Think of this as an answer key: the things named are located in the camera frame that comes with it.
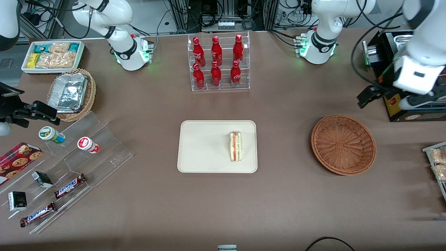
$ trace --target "acrylic bottle rack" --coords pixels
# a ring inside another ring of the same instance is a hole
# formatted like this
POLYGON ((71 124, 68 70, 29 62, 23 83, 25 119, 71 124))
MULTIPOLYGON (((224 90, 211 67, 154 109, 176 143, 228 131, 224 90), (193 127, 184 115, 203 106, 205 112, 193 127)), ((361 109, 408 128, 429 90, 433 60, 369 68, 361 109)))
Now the acrylic bottle rack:
POLYGON ((187 53, 189 56, 189 71, 190 71, 190 83, 192 87, 192 91, 234 91, 240 89, 249 89, 251 86, 250 83, 250 44, 249 44, 249 33, 248 32, 234 32, 234 33, 218 33, 219 42, 223 50, 223 64, 220 66, 220 70, 222 72, 222 79, 220 87, 214 87, 212 84, 212 76, 211 76, 211 68, 212 68, 212 36, 215 34, 196 34, 188 36, 188 44, 187 44, 187 53), (243 61, 240 64, 240 86, 234 88, 231 86, 231 68, 233 62, 233 52, 235 44, 235 36, 237 34, 242 35, 242 44, 243 44, 243 61), (201 70, 204 74, 204 89, 198 89, 195 85, 194 76, 193 76, 193 64, 195 63, 194 58, 194 44, 192 43, 192 39, 194 37, 198 37, 200 39, 200 44, 204 50, 204 58, 206 60, 205 67, 202 67, 201 70))
POLYGON ((28 217, 38 210, 55 201, 58 208, 49 216, 36 220, 24 228, 30 234, 38 234, 62 213, 68 210, 82 196, 98 186, 133 155, 121 141, 115 138, 100 117, 89 112, 85 117, 76 121, 63 131, 65 141, 62 144, 47 142, 40 147, 44 153, 42 157, 31 163, 19 172, 13 180, 5 183, 0 189, 0 204, 9 208, 8 193, 20 191, 26 193, 28 207, 24 211, 12 211, 9 219, 17 221, 20 228, 20 219, 28 217), (90 137, 101 146, 96 154, 77 148, 77 140, 82 136, 90 137), (31 174, 41 171, 48 175, 53 182, 50 188, 38 187, 31 174), (81 173, 87 181, 76 187, 66 196, 56 200, 55 191, 64 187, 81 173))

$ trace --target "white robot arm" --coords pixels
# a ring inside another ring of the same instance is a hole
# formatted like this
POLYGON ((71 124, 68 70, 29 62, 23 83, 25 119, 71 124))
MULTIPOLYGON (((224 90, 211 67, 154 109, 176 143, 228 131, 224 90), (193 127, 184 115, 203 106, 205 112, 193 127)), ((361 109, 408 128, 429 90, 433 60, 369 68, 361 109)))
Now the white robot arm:
MULTIPOLYGON (((413 37, 394 60, 393 86, 425 95, 446 65, 446 1, 405 0, 403 15, 413 37)), ((405 102, 400 106, 405 109, 405 102)))
POLYGON ((81 25, 91 27, 108 40, 118 63, 124 69, 135 71, 150 62, 149 43, 142 38, 132 37, 124 27, 133 19, 133 11, 127 1, 82 0, 75 2, 73 9, 81 4, 87 6, 73 11, 74 18, 81 25))
POLYGON ((20 36, 19 17, 23 0, 1 0, 0 51, 13 47, 20 36))
MULTIPOLYGON (((359 0, 365 14, 372 11, 375 3, 376 0, 359 0)), ((300 56, 310 63, 323 64, 333 54, 336 39, 343 28, 340 17, 357 17, 361 10, 356 0, 313 0, 311 11, 318 16, 319 25, 315 31, 301 35, 306 40, 301 41, 300 56)))

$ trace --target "white tray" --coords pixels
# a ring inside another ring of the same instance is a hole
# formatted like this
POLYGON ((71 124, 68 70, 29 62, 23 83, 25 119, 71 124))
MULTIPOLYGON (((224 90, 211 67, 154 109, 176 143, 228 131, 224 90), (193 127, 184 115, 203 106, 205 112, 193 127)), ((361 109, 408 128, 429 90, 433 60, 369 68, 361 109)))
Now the white tray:
POLYGON ((75 69, 78 68, 79 63, 81 61, 84 47, 85 47, 84 43, 82 43, 81 41, 78 41, 78 40, 53 40, 53 41, 32 42, 29 45, 28 52, 26 53, 26 57, 23 60, 22 71, 25 72, 25 73, 28 73, 28 74, 55 74, 55 73, 62 73, 62 72, 70 71, 70 70, 75 70, 75 69), (71 68, 48 68, 48 69, 44 69, 44 68, 28 68, 27 67, 29 56, 31 55, 31 53, 34 52, 34 49, 36 48, 36 46, 52 44, 54 42, 79 44, 78 51, 76 52, 76 57, 74 58, 73 66, 71 68))
POLYGON ((178 170, 253 173, 257 170, 256 124, 250 120, 186 120, 181 124, 178 170), (229 134, 242 133, 243 158, 232 162, 229 134))

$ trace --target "wicker basket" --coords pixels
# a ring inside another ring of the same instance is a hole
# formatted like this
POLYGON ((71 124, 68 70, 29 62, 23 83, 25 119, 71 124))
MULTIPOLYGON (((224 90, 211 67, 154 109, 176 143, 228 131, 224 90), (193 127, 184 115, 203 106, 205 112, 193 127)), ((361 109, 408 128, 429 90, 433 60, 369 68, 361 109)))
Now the wicker basket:
POLYGON ((346 176, 367 171, 376 157, 370 131, 344 115, 331 115, 317 122, 311 134, 311 147, 322 165, 346 176))
MULTIPOLYGON (((66 121, 66 122, 74 122, 74 121, 84 117, 91 110, 93 103, 95 101, 95 95, 96 95, 95 80, 92 78, 90 73, 88 73, 84 69, 71 70, 71 71, 67 71, 63 74, 75 74, 75 73, 82 73, 82 74, 87 75, 87 77, 88 77, 87 93, 84 98, 84 106, 79 113, 58 113, 57 114, 58 118, 60 118, 62 121, 66 121)), ((50 87, 50 91, 48 92, 48 95, 46 97, 46 102, 48 102, 48 100, 50 100, 51 92, 53 91, 55 82, 56 82, 56 80, 53 81, 53 84, 50 87)))

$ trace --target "small black box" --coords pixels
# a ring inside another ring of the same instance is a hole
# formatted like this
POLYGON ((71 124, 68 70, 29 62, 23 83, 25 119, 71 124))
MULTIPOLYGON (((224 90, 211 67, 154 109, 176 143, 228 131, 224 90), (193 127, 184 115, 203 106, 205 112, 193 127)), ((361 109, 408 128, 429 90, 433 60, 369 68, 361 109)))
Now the small black box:
POLYGON ((35 171, 33 172, 32 176, 37 185, 41 188, 50 188, 53 186, 53 183, 48 178, 48 175, 46 175, 44 172, 35 171))
POLYGON ((10 192, 8 193, 9 211, 22 211, 26 209, 26 194, 25 192, 10 192))

